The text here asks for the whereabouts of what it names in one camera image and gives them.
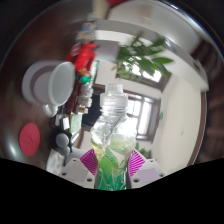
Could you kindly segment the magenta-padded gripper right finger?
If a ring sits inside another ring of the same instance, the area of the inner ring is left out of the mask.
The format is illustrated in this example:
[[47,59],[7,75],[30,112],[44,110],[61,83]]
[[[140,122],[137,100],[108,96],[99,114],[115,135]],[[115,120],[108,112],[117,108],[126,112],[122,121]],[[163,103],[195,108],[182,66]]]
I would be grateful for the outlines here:
[[127,171],[132,188],[143,187],[165,176],[154,159],[146,159],[136,149],[129,157]]

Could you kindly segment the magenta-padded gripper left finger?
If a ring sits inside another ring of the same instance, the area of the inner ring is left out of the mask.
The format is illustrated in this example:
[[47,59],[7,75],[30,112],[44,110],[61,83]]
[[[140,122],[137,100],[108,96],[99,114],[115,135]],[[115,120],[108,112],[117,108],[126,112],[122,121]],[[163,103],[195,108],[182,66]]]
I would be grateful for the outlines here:
[[74,149],[64,163],[59,176],[84,188],[93,189],[98,172],[95,151]]

